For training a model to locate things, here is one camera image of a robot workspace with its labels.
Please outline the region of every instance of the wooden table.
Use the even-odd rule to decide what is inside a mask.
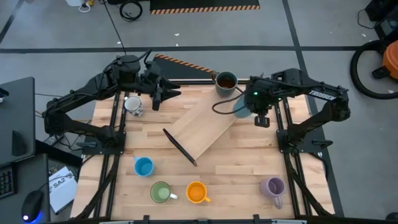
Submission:
[[[162,128],[172,125],[212,88],[206,85],[182,86],[182,95],[163,102],[159,111],[152,111],[152,101],[148,96],[142,96],[144,115],[136,118],[127,114],[126,150],[120,159],[112,220],[142,220],[144,215],[150,215],[151,220],[250,219],[253,214],[259,214],[260,218],[294,217],[285,163],[275,135],[277,121],[274,110],[270,110],[268,115],[271,119],[269,128],[256,127],[253,116],[238,119],[197,159],[198,167],[194,167],[166,138]],[[113,100],[97,101],[94,125],[109,124]],[[293,122],[302,122],[310,116],[304,96],[289,98],[289,104]],[[286,118],[282,114],[286,127]],[[155,164],[155,175],[138,177],[134,173],[134,156],[150,157]],[[307,154],[302,154],[301,160],[308,188],[324,208],[333,213],[322,163]],[[82,167],[72,217],[83,210],[98,188],[102,161],[103,156],[95,156]],[[275,176],[284,179],[286,184],[281,210],[272,206],[259,190],[261,180]],[[172,192],[179,196],[177,200],[169,199],[162,204],[151,200],[150,187],[160,180],[170,184]],[[185,190],[193,181],[201,181],[207,186],[211,203],[197,205],[188,201]],[[304,213],[297,186],[296,190],[300,211]],[[105,192],[102,215],[107,197]]]

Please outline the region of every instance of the yellow and black hazard tape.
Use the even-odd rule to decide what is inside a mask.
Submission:
[[[168,56],[166,56],[166,55],[157,54],[157,55],[155,55],[155,57],[162,58],[162,59],[165,59],[165,60],[169,60],[169,61],[171,61],[171,62],[179,63],[179,64],[181,64],[181,65],[189,66],[189,67],[191,67],[191,68],[195,68],[195,69],[198,69],[198,70],[202,70],[202,71],[204,71],[204,72],[212,72],[212,69],[205,68],[205,67],[199,66],[199,65],[194,65],[194,64],[189,63],[189,62],[184,62],[184,61],[182,61],[182,60],[175,59],[175,58],[172,58],[172,57],[168,57]]]
[[[196,7],[186,9],[157,9],[152,10],[153,14],[174,14],[174,13],[188,13],[188,12],[220,12],[220,11],[241,11],[241,10],[256,10],[260,6],[220,6],[220,7]]]

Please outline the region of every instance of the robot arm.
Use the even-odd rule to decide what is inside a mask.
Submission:
[[[296,143],[315,128],[329,121],[344,121],[349,118],[347,89],[340,86],[318,82],[298,69],[288,69],[271,75],[271,78],[250,77],[246,85],[244,103],[252,113],[257,113],[255,125],[269,127],[266,118],[272,105],[279,103],[283,97],[295,97],[302,94],[326,100],[323,109],[302,122],[290,125],[287,129],[289,142]]]
[[[93,100],[105,100],[118,91],[149,94],[152,97],[152,109],[159,110],[160,103],[181,94],[172,89],[180,88],[163,78],[160,68],[154,62],[146,62],[147,70],[141,69],[139,58],[134,55],[116,57],[102,73],[96,75],[79,90],[71,90],[66,96],[47,103],[43,112],[45,132],[59,135],[65,132],[82,134],[98,138],[104,147],[118,143],[114,128],[102,128],[72,120],[66,113]]]

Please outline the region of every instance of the concrete floor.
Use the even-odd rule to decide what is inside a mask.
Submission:
[[[357,12],[370,0],[288,0],[299,44],[308,46],[359,46],[376,40],[373,30],[356,23]],[[260,0],[257,11],[211,12],[150,15],[149,3],[136,22],[123,21],[116,6],[108,6],[125,47],[180,47],[261,45],[293,46],[283,0]],[[10,18],[17,1],[0,1],[0,29]],[[362,14],[362,22],[371,23]],[[0,36],[0,83],[32,76],[36,92],[64,95],[81,87],[99,73],[119,53],[7,54],[2,49],[77,49],[120,47],[119,39],[104,6],[96,4],[89,13],[80,13],[65,1],[26,0],[3,39]],[[171,57],[212,68],[228,70],[239,77],[270,74],[287,68],[299,68],[292,50],[218,50],[161,52]],[[350,89],[351,117],[342,123],[324,125],[325,136],[334,141],[329,147],[343,211],[346,217],[384,219],[398,211],[398,140],[394,127],[396,100],[367,98],[354,89],[349,78],[350,51],[304,51],[310,77]],[[368,88],[388,93],[398,85],[388,80],[374,81],[370,71],[381,58],[364,54],[359,72]],[[36,96],[36,110],[43,111],[51,100]],[[75,119],[90,119],[94,102],[74,111]],[[317,101],[318,109],[322,102]],[[44,140],[42,120],[36,120],[36,138]],[[70,141],[75,137],[68,135]],[[52,220],[68,218],[70,209]]]

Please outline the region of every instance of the orange mug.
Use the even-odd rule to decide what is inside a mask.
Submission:
[[[187,197],[192,203],[200,203],[204,200],[211,202],[211,200],[206,197],[206,194],[206,186],[199,181],[192,182],[187,187]]]

